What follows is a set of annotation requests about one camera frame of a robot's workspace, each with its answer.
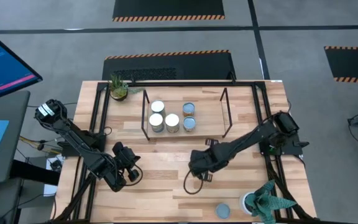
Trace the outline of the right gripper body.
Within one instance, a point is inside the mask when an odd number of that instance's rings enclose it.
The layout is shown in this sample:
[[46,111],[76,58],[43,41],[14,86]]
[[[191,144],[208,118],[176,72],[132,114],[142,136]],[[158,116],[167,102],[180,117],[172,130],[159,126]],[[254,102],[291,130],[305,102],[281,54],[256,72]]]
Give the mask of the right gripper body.
[[216,172],[226,167],[234,157],[234,151],[229,143],[219,143],[210,146],[204,151],[192,150],[190,154],[190,172],[202,174]]

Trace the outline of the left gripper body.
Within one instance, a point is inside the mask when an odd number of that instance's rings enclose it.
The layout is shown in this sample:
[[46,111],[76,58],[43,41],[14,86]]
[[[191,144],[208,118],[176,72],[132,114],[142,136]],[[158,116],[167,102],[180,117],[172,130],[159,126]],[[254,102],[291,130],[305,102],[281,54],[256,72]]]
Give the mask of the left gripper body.
[[131,148],[123,148],[115,152],[123,168],[131,170],[136,162],[140,159],[140,156],[134,154]]

